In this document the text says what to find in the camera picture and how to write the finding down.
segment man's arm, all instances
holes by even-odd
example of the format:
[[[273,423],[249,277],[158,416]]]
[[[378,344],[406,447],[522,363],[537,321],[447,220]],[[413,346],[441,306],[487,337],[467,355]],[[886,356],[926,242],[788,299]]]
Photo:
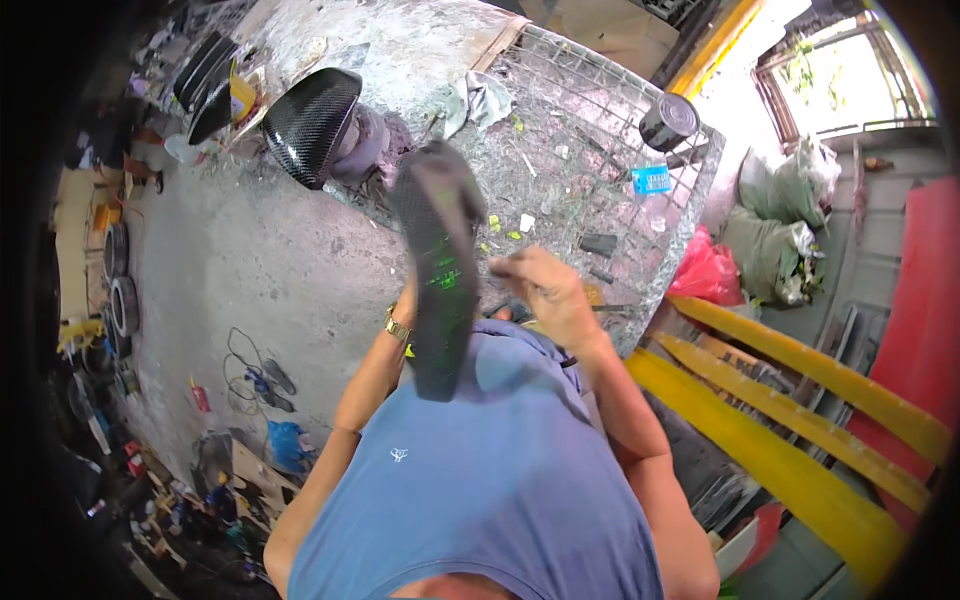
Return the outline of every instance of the man's arm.
[[[413,327],[417,309],[414,290],[411,280],[394,309],[394,320],[408,328]],[[276,527],[263,551],[263,563],[283,598],[287,597],[287,582],[294,558],[326,500],[347,472],[360,443],[360,430],[396,389],[403,368],[404,350],[405,345],[385,330],[376,335],[370,351],[337,404],[333,431],[326,440],[317,464],[307,476],[300,493],[276,520]]]
[[[575,355],[593,383],[617,462],[650,523],[667,598],[716,598],[720,578],[713,552],[673,472],[660,421],[609,338],[577,348]]]
[[[593,384],[614,456],[650,523],[667,598],[716,598],[716,562],[674,475],[666,434],[597,322],[577,272],[542,248],[491,259],[491,270],[527,301]]]

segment red bottle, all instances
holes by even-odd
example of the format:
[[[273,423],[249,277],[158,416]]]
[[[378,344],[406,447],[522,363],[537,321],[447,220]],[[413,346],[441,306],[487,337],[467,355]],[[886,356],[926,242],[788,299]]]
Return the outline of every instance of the red bottle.
[[[202,413],[209,413],[210,405],[206,401],[206,391],[193,382],[193,377],[190,377],[190,391],[193,392],[193,399],[197,402],[197,408]]]

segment red plastic bag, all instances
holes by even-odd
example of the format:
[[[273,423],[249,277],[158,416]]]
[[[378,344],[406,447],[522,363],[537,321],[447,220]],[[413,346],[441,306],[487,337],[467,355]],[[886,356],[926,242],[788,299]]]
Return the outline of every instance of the red plastic bag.
[[[703,225],[694,231],[677,268],[677,276],[666,293],[701,298],[721,306],[746,303],[740,293],[740,276],[733,254],[723,244],[714,246]]]

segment dirty floor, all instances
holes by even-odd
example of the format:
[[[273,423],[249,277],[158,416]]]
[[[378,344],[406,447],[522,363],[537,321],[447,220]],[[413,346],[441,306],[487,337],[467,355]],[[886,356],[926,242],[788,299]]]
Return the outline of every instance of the dirty floor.
[[[141,317],[133,360],[142,388],[126,413],[134,432],[184,481],[190,445],[209,429],[237,427],[259,453],[265,417],[290,420],[322,447],[340,393],[406,278],[397,233],[374,228],[282,172],[255,173],[219,158],[215,167],[164,160],[163,194],[148,186],[132,203],[145,219],[125,212]],[[223,362],[235,326],[297,385],[290,397],[297,412],[230,408]],[[234,335],[232,344],[254,362],[246,339]],[[227,377],[237,375],[243,369],[230,361]],[[206,389],[211,412],[194,405],[191,376]],[[235,404],[252,407],[242,399]]]

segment red panel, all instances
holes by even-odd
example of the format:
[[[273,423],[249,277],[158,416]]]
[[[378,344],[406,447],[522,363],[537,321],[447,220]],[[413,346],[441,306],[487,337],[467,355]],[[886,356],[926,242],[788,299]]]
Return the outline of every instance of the red panel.
[[[960,417],[960,186],[950,177],[907,192],[903,263],[893,309],[870,378],[956,431]],[[921,481],[933,465],[859,411],[847,427]],[[907,531],[917,516],[880,497]]]

